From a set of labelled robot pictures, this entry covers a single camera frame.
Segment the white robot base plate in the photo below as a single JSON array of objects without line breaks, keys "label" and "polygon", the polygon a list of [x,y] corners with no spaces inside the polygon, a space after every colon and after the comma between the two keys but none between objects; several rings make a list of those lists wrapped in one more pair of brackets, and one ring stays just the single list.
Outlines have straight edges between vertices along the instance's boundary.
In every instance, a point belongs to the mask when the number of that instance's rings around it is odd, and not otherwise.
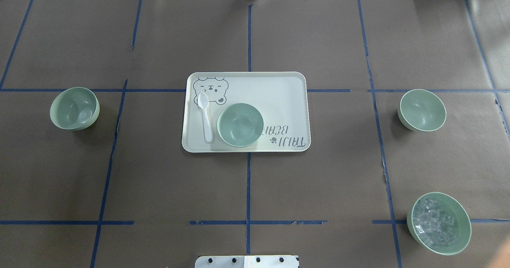
[{"label": "white robot base plate", "polygon": [[295,255],[200,256],[195,268],[298,268]]}]

